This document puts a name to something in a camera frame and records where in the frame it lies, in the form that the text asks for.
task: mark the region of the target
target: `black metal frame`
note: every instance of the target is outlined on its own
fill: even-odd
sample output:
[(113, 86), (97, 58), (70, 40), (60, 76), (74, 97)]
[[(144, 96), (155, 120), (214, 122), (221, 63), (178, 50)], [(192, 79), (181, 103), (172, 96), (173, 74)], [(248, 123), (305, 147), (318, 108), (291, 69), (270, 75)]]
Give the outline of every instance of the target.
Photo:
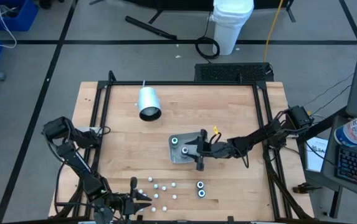
[[(100, 97), (102, 94), (102, 90), (106, 88), (106, 93), (105, 93), (105, 99), (103, 102), (103, 108), (102, 108), (102, 115), (101, 115), (101, 120), (100, 120), (100, 127), (103, 128), (105, 127), (105, 122), (107, 118), (107, 111), (108, 111), (108, 104), (110, 101), (110, 93), (113, 85), (138, 85), (141, 86), (143, 84), (142, 81), (138, 82), (132, 82), (132, 81), (116, 81), (116, 78), (113, 74), (112, 71), (109, 72), (109, 79), (107, 81), (99, 81), (97, 85), (97, 92), (95, 95), (95, 102), (93, 106), (93, 111), (92, 111), (92, 116), (90, 120), (90, 126), (95, 126), (96, 120), (97, 120), (97, 114), (98, 114), (98, 109), (99, 109), (99, 103), (100, 103)], [(260, 104), (260, 98), (259, 98), (259, 91), (258, 89), (262, 90), (263, 94), (263, 99), (264, 99), (264, 104), (265, 104), (265, 110), (267, 113), (267, 118), (270, 121), (273, 119), (272, 117), (272, 112), (271, 112), (271, 107), (270, 107), (270, 102), (269, 102), (269, 97), (267, 93), (267, 85), (265, 84), (264, 81), (259, 81), (259, 82), (232, 82), (232, 81), (227, 81), (227, 82), (195, 82), (195, 81), (190, 81), (190, 82), (169, 82), (169, 81), (148, 81), (147, 85), (244, 85), (244, 86), (251, 86), (253, 89), (253, 94), (254, 94), (254, 101), (255, 101), (255, 109), (257, 113), (257, 118), (259, 121), (259, 126), (262, 127), (264, 126), (263, 122), (263, 117), (262, 117), (262, 110), (261, 110), (261, 104)], [(269, 143), (268, 141), (264, 141), (262, 143), (262, 147), (264, 149), (264, 159), (270, 160), (269, 156)], [(95, 148), (95, 155), (93, 158), (93, 164), (91, 165), (91, 168), (93, 170), (98, 169), (98, 163), (99, 163), (99, 158), (100, 158), (100, 150), (102, 148), (102, 142), (101, 145), (97, 148)], [(285, 223), (331, 223), (331, 222), (320, 222), (318, 220), (314, 220), (311, 217), (309, 217), (307, 214), (305, 214), (301, 209), (300, 206), (296, 203), (294, 198), (290, 195), (289, 191), (287, 190), (286, 184), (285, 184), (285, 177), (283, 174), (283, 167), (282, 167), (282, 160), (280, 158), (280, 154), (278, 151), (274, 151), (274, 156), (276, 157), (275, 163), (277, 167), (278, 174), (274, 171), (274, 168), (272, 167), (271, 162), (266, 162), (266, 169), (268, 175), (268, 182), (269, 182), (269, 189), (270, 189), (270, 196), (271, 196), (271, 204), (272, 204), (272, 210), (274, 213), (274, 219), (275, 222), (285, 222)], [(85, 162), (88, 162), (88, 158), (90, 155), (90, 150), (86, 149), (84, 152), (84, 159)], [(275, 190), (275, 185), (280, 189), (282, 192), (282, 197), (283, 197), (283, 204), (284, 204), (284, 209), (285, 209), (285, 218), (280, 216), (279, 213), (279, 205), (278, 205), (278, 200), (277, 200), (277, 194)], [(70, 199), (71, 202), (79, 202), (82, 198), (82, 186), (79, 183), (79, 186), (77, 187), (76, 192), (73, 194), (72, 198)], [(50, 219), (46, 220), (34, 220), (34, 221), (27, 221), (27, 222), (19, 222), (19, 223), (26, 223), (26, 224), (41, 224), (41, 223), (78, 223), (78, 222), (83, 222), (83, 221), (89, 221), (90, 220), (90, 209), (87, 207), (85, 209), (85, 215), (84, 216), (79, 216), (79, 211), (80, 207), (74, 207), (74, 212), (73, 212), (73, 217), (53, 217)], [(298, 217), (300, 219), (293, 219), (292, 218), (292, 209), (295, 211)], [(165, 221), (143, 221), (142, 220), (143, 216), (139, 215), (137, 221), (133, 220), (131, 221), (132, 223), (149, 223), (149, 224), (155, 224), (155, 223), (165, 223), (165, 224), (174, 224), (177, 223), (176, 220), (165, 220)], [(234, 221), (234, 217), (227, 217), (227, 221), (221, 221), (221, 222), (209, 222), (209, 221), (201, 221), (201, 222), (192, 222), (192, 221), (187, 221), (188, 223), (215, 223), (215, 224), (233, 224), (233, 223), (250, 223), (250, 222), (236, 222)]]

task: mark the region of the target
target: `white bucket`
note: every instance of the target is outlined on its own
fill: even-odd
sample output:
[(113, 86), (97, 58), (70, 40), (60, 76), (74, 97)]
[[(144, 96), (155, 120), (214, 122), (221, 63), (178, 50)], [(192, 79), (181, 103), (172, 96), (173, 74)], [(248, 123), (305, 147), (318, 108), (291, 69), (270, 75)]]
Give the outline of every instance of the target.
[(220, 55), (232, 53), (239, 32), (252, 14), (253, 8), (253, 0), (214, 1), (211, 19), (216, 22), (214, 40), (220, 45)]

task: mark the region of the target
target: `paper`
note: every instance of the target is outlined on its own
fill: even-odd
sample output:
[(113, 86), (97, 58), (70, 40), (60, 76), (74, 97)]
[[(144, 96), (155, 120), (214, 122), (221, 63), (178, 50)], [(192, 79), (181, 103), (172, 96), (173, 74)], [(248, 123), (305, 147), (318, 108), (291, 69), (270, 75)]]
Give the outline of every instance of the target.
[[(326, 147), (328, 146), (328, 140), (320, 139), (317, 137), (311, 138), (307, 141), (308, 145), (310, 145), (315, 152), (318, 153), (322, 158), (325, 158)], [(310, 147), (305, 144), (306, 148), (306, 170), (321, 172), (323, 159), (317, 156)]]

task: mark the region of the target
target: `desk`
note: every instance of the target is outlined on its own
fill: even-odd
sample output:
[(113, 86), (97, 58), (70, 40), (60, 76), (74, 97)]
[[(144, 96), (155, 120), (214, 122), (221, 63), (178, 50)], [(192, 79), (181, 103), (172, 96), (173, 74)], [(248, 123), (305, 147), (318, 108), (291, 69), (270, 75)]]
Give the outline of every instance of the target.
[[(329, 161), (336, 161), (337, 143), (333, 137), (333, 132), (336, 128), (346, 124), (348, 122), (347, 118), (357, 118), (357, 63), (354, 71), (354, 77), (350, 95), (348, 97), (347, 106), (338, 110), (336, 113), (333, 113), (331, 116), (327, 117), (318, 124), (312, 126), (307, 131), (307, 133), (305, 133), (304, 139), (298, 139), (298, 145), (301, 149), (300, 151), (304, 151), (305, 139), (309, 140), (310, 138), (315, 137), (316, 135), (321, 133), (322, 131), (331, 128), (331, 134), (328, 146), (326, 148), (325, 157), (329, 159)], [(334, 167), (325, 161), (323, 162), (321, 173), (306, 171), (306, 174), (308, 179), (314, 180), (316, 183), (335, 191), (331, 210), (329, 212), (329, 216), (332, 218), (336, 218), (338, 216), (340, 198), (343, 187), (357, 194), (357, 185), (352, 182), (337, 178), (335, 176)]]
[[(138, 178), (138, 189), (153, 198), (157, 212), (149, 208), (137, 214), (144, 220), (273, 220), (269, 186), (262, 158), (262, 146), (249, 152), (250, 167), (241, 159), (205, 159), (204, 172), (195, 170), (195, 163), (176, 165), (169, 159), (168, 138), (172, 134), (191, 133), (201, 128), (210, 133), (214, 126), (222, 133), (221, 141), (245, 136), (259, 128), (255, 101), (250, 86), (152, 86), (160, 98), (162, 116), (153, 122), (144, 122), (138, 116), (135, 103), (141, 86), (113, 85), (110, 94), (106, 126), (111, 133), (104, 135), (98, 171), (108, 179), (114, 192), (129, 191), (130, 177)], [(287, 108), (282, 83), (267, 83), (273, 115)], [(73, 124), (88, 126), (97, 90), (96, 82), (83, 82), (80, 86)], [(264, 105), (259, 91), (261, 105)], [(100, 120), (101, 108), (98, 111)], [(288, 147), (297, 149), (294, 140)], [(281, 150), (286, 184), (291, 188), (305, 182), (298, 154)], [(154, 182), (148, 182), (152, 176)], [(195, 183), (204, 181), (206, 197), (196, 197)], [(60, 202), (66, 202), (76, 189), (78, 177), (64, 167), (59, 182)], [(167, 191), (154, 190), (153, 184), (167, 186)], [(313, 217), (309, 195), (292, 193), (298, 204)], [(280, 214), (284, 217), (282, 197), (277, 188)], [(162, 212), (162, 206), (168, 211)], [(55, 211), (51, 205), (49, 215)]]

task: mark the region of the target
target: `white cable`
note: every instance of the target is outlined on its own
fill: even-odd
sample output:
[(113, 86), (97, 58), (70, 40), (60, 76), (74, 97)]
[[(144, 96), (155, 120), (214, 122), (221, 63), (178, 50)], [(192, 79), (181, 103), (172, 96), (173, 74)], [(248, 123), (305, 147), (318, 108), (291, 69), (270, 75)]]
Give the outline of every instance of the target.
[(9, 49), (16, 47), (17, 41), (16, 41), (15, 37), (12, 35), (11, 31), (9, 31), (8, 27), (5, 25), (4, 19), (2, 18), (1, 8), (0, 8), (0, 21), (1, 21), (1, 25), (4, 27), (4, 29), (9, 33), (9, 35), (11, 35), (11, 37), (15, 41), (15, 44), (13, 46), (7, 46), (7, 45), (0, 44), (0, 47), (6, 47)]
[(317, 116), (317, 117), (319, 117), (319, 118), (326, 119), (324, 116), (319, 115), (319, 114), (313, 114), (312, 116)]

